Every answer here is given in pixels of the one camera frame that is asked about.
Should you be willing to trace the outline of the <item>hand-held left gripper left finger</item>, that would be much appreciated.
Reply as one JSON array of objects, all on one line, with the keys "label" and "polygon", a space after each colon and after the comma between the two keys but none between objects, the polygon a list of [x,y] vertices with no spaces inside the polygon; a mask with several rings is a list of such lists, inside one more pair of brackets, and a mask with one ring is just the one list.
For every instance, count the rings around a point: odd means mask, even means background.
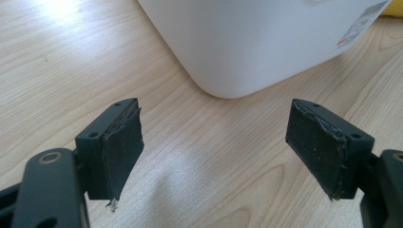
[{"label": "hand-held left gripper left finger", "polygon": [[119,200],[144,150],[137,98],[112,104],[75,138],[91,200]]}]

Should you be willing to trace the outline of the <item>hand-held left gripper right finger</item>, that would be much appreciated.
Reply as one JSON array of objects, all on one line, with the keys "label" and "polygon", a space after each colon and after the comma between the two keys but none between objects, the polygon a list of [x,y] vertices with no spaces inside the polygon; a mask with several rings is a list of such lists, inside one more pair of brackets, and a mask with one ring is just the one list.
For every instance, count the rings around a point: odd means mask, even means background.
[{"label": "hand-held left gripper right finger", "polygon": [[285,141],[333,200],[351,199],[374,138],[322,105],[294,99]]}]

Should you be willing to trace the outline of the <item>white plastic box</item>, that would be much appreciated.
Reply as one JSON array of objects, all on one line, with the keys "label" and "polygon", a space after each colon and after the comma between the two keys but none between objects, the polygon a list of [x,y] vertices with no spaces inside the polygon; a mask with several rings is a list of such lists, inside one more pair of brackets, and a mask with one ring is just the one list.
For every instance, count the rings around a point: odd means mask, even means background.
[{"label": "white plastic box", "polygon": [[393,0],[138,0],[192,80],[243,97],[353,46]]}]

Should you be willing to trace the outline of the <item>yellow object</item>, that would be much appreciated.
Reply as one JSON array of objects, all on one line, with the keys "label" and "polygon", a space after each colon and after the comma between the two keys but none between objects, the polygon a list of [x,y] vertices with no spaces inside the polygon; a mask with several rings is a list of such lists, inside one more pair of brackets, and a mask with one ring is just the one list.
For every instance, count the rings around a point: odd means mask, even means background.
[{"label": "yellow object", "polygon": [[403,0],[391,0],[381,15],[403,18]]}]

